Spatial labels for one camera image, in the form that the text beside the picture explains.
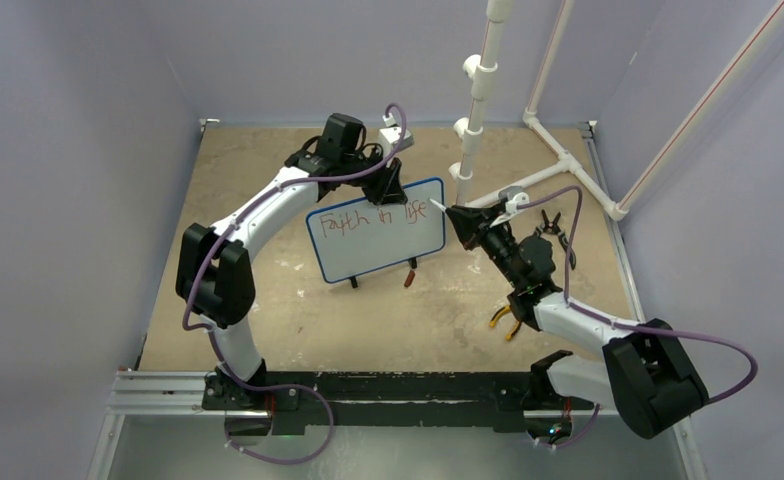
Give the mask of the red whiteboard marker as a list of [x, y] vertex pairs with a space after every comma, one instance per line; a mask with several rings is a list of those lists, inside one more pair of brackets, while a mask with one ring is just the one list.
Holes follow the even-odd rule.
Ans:
[[444, 213], [447, 210], [447, 207], [444, 204], [442, 204], [441, 202], [439, 202], [439, 201], [437, 201], [435, 199], [432, 199], [432, 198], [430, 198], [429, 201], [432, 203], [432, 205], [434, 205], [441, 212]]

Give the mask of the blue framed whiteboard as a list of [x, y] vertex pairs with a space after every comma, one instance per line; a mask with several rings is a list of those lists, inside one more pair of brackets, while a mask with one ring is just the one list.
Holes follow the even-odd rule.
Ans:
[[445, 216], [442, 179], [404, 187], [407, 202], [375, 206], [354, 199], [310, 212], [305, 224], [323, 280], [334, 284], [441, 251]]

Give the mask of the red marker cap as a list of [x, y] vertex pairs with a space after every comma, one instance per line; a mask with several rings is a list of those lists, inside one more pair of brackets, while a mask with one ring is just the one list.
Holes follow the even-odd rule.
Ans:
[[409, 271], [407, 277], [406, 277], [406, 280], [405, 280], [405, 283], [404, 283], [404, 287], [405, 288], [410, 288], [412, 283], [415, 280], [415, 277], [416, 277], [416, 270], [415, 269], [411, 269]]

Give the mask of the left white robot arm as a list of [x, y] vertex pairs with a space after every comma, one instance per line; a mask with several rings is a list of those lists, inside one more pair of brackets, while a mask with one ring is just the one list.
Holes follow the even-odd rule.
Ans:
[[404, 110], [386, 107], [374, 143], [365, 124], [334, 113], [321, 134], [308, 139], [276, 176], [243, 206], [211, 226], [191, 224], [181, 238], [175, 290], [185, 302], [182, 327], [202, 329], [231, 378], [227, 395], [240, 408], [265, 399], [264, 360], [253, 339], [249, 314], [256, 297], [252, 262], [294, 217], [341, 186], [362, 190], [375, 206], [402, 205], [398, 153], [413, 143]]

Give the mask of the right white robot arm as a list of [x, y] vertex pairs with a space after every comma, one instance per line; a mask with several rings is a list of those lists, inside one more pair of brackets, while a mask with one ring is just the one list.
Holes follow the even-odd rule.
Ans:
[[561, 354], [538, 366], [529, 392], [544, 407], [577, 397], [613, 408], [636, 435], [650, 439], [709, 405], [707, 387], [671, 326], [638, 323], [575, 301], [552, 279], [552, 244], [539, 235], [517, 240], [499, 207], [443, 210], [466, 250], [481, 249], [508, 281], [515, 319], [596, 354]]

